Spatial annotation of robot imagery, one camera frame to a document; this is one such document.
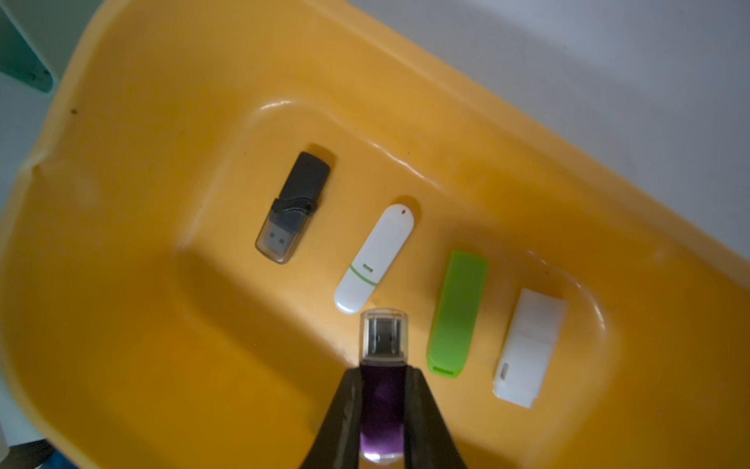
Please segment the purple usb drive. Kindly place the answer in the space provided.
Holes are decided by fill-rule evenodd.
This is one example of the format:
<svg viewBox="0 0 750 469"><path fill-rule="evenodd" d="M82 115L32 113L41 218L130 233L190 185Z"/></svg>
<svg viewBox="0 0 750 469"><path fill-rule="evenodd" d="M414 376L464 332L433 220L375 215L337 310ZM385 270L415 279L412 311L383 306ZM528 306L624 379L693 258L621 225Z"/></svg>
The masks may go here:
<svg viewBox="0 0 750 469"><path fill-rule="evenodd" d="M379 465L404 457L404 382L408 317L390 309L361 315L361 454Z"/></svg>

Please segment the green desk file organizer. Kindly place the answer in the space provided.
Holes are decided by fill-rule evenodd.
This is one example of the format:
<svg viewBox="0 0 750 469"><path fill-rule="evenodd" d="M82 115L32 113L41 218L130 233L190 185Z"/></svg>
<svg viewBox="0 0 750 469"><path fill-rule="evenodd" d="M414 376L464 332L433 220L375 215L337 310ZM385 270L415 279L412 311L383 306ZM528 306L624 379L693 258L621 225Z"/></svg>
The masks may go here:
<svg viewBox="0 0 750 469"><path fill-rule="evenodd" d="M50 94L54 88L50 70L4 6L1 6L1 73L42 94Z"/></svg>

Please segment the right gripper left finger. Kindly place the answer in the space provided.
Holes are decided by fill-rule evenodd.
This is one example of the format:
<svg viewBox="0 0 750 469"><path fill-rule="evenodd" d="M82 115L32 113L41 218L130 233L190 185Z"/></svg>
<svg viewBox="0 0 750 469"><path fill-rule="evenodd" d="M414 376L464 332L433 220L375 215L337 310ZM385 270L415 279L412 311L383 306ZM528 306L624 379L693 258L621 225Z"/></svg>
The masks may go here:
<svg viewBox="0 0 750 469"><path fill-rule="evenodd" d="M358 469L361 458L363 375L346 369L302 469Z"/></svg>

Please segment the white green-stripe usb drive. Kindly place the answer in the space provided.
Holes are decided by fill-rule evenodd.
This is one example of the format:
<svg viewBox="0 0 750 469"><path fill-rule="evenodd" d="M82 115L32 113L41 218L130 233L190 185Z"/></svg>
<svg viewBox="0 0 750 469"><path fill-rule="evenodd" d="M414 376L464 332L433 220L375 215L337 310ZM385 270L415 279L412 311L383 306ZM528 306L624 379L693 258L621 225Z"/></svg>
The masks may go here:
<svg viewBox="0 0 750 469"><path fill-rule="evenodd" d="M411 210L403 204L389 206L349 265L334 293L337 309L359 313L375 291L415 225Z"/></svg>

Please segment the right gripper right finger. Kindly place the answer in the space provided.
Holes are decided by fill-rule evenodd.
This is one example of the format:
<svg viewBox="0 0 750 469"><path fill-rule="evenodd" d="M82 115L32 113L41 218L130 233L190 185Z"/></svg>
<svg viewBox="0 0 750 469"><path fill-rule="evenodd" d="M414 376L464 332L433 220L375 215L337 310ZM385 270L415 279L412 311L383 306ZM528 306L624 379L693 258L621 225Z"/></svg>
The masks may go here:
<svg viewBox="0 0 750 469"><path fill-rule="evenodd" d="M405 372L404 460L406 468L467 469L424 373L411 365Z"/></svg>

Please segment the yellow plastic storage box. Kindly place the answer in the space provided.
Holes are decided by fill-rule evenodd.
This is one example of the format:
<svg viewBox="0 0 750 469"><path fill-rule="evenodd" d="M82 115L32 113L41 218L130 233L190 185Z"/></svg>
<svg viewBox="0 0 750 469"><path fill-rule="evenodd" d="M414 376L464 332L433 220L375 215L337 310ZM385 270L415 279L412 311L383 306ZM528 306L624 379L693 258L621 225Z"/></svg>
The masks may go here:
<svg viewBox="0 0 750 469"><path fill-rule="evenodd" d="M255 246L300 152L292 257ZM464 371L427 380L473 468L745 468L749 266L342 1L109 1L1 222L1 367L85 467L296 468L359 319L334 292L385 208L370 299L426 347L449 253L489 262ZM566 302L539 397L492 382L521 291Z"/></svg>

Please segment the translucent white usb drive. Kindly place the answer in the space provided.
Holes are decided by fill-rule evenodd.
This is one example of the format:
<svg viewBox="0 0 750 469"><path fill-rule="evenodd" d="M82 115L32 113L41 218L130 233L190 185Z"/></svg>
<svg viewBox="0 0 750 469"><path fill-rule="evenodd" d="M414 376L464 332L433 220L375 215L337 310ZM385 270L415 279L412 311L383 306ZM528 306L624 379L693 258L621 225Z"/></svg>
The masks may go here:
<svg viewBox="0 0 750 469"><path fill-rule="evenodd" d="M565 314L564 300L530 289L521 291L492 382L497 398L522 408L533 406Z"/></svg>

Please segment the black clear-cap usb drive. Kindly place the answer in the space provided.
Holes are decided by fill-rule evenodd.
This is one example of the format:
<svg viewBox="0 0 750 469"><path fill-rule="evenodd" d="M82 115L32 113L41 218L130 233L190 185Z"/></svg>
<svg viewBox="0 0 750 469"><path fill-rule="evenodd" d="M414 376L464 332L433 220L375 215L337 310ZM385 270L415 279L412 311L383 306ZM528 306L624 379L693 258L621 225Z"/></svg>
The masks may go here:
<svg viewBox="0 0 750 469"><path fill-rule="evenodd" d="M255 242L265 257L277 264L289 261L318 210L330 172L328 163L300 152Z"/></svg>

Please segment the green usb drive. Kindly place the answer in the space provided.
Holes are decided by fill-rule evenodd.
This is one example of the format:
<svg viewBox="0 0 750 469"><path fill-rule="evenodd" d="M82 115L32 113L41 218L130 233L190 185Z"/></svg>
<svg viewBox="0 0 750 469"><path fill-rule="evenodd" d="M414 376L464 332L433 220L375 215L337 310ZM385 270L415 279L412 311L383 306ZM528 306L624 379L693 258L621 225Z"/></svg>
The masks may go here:
<svg viewBox="0 0 750 469"><path fill-rule="evenodd" d="M487 278L486 258L461 250L449 255L426 353L432 373L456 378L463 371Z"/></svg>

